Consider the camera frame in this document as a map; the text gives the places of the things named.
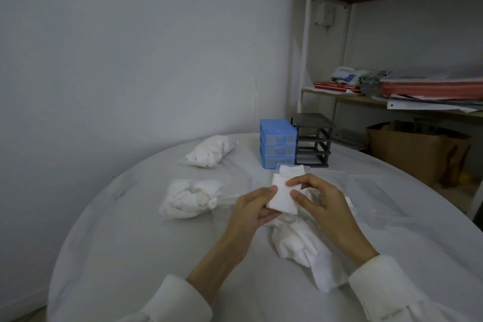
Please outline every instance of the white sleeve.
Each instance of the white sleeve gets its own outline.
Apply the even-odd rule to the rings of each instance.
[[[370,321],[468,322],[467,317],[432,302],[391,256],[377,256],[349,277]]]
[[[139,313],[118,322],[208,322],[212,310],[187,281],[168,275]]]

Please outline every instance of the person's right hand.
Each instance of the person's right hand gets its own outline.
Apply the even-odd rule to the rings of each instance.
[[[293,200],[314,217],[327,238],[357,267],[378,255],[357,225],[341,190],[312,174],[295,177],[286,183],[287,186],[299,184],[302,188],[319,190],[322,204],[312,203],[297,190],[290,192]]]

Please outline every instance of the baseboard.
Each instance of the baseboard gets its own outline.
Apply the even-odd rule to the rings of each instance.
[[[0,307],[0,322],[10,322],[47,305],[49,288],[42,288],[29,296]]]

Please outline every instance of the person's left hand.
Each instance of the person's left hand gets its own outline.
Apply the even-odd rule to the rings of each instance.
[[[240,196],[235,203],[221,241],[236,252],[238,262],[246,256],[257,229],[281,214],[265,207],[277,190],[277,186],[262,187]]]

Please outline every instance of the sleeve cuff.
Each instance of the sleeve cuff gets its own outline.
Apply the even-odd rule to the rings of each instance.
[[[399,310],[427,300],[427,296],[404,273],[397,261],[380,255],[349,277],[369,320],[384,319]]]
[[[209,321],[212,310],[203,297],[187,281],[168,275],[142,312],[154,321]]]

